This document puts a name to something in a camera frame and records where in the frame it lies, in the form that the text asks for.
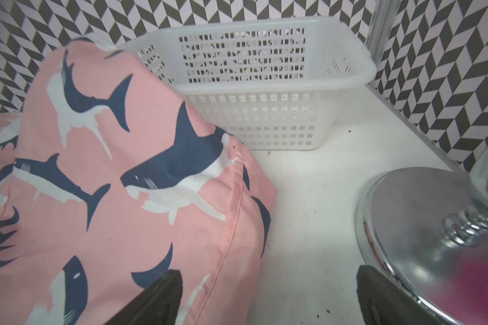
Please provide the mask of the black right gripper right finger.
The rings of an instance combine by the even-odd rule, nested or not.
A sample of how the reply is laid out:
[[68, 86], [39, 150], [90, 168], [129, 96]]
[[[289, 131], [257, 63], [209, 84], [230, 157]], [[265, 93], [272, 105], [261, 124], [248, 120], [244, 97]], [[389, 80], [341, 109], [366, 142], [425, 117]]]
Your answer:
[[366, 325], [442, 323], [370, 265], [358, 269], [357, 296]]

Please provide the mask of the pink shark print shorts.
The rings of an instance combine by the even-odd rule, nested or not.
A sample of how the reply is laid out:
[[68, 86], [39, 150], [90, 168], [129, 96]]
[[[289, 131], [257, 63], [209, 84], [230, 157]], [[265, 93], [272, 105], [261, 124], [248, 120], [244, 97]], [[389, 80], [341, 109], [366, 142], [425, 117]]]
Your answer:
[[277, 189], [128, 51], [80, 37], [0, 113], [0, 324], [245, 324]]

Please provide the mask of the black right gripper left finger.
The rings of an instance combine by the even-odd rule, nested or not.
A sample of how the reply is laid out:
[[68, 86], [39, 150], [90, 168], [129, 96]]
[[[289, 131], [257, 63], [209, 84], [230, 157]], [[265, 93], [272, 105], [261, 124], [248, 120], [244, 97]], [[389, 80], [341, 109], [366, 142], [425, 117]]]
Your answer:
[[182, 275], [179, 270], [170, 269], [106, 324], [175, 324], [182, 294]]

